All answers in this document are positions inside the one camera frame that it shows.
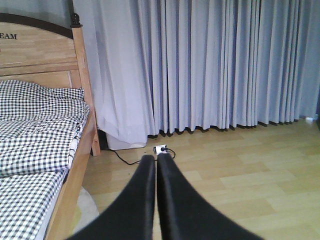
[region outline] electrical cord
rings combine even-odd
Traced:
[[[120,157],[120,155],[118,154],[117,151],[112,150],[112,149],[109,149],[109,151],[114,152],[114,153],[117,155],[117,157],[118,157],[122,162],[124,162],[124,163],[127,164],[127,165],[134,165],[134,164],[137,164],[137,163],[139,163],[139,162],[141,161],[141,160],[138,160],[138,161],[135,161],[135,162],[127,162],[127,161],[124,160],[122,157]],[[162,148],[161,148],[161,151],[170,151],[170,152],[173,153],[172,159],[174,159],[174,158],[176,157],[176,152],[173,151],[173,150],[170,149],[170,148],[162,147]]]
[[[162,148],[161,148],[161,151],[165,151],[165,150],[170,151],[170,152],[173,153],[172,159],[174,159],[174,158],[176,157],[176,153],[175,153],[175,151],[173,151],[172,149],[167,148],[167,147],[162,147]]]
[[[117,155],[117,157],[122,161],[122,162],[124,162],[125,164],[128,164],[128,165],[133,165],[133,164],[137,164],[137,163],[139,163],[141,160],[139,160],[139,161],[135,161],[135,162],[127,162],[126,160],[124,160],[122,157],[120,157],[119,156],[119,154],[115,151],[115,150],[112,150],[112,149],[109,149],[111,152],[114,152],[116,155]]]

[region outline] gingham bedding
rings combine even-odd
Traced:
[[[0,240],[33,240],[67,171],[0,178]]]
[[[0,81],[0,177],[64,171],[89,115],[83,89]]]

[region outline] wooden headboard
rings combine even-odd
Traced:
[[[81,26],[77,14],[72,15],[71,30],[0,13],[0,81],[15,79],[48,88],[84,88],[84,100],[96,121]],[[92,152],[100,155],[97,128]]]

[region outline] white rug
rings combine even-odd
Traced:
[[[81,187],[80,194],[77,201],[77,207],[73,217],[73,231],[76,233],[90,222],[92,222],[99,215],[97,205],[91,195]]]

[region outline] floor plank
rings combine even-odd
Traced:
[[[162,144],[176,152],[174,160],[193,187],[245,228],[267,240],[320,239],[320,131],[315,122],[159,135],[144,148],[118,153],[134,162]],[[90,158],[83,186],[100,211],[137,166],[110,151]],[[154,216],[153,239],[160,240],[157,209]]]

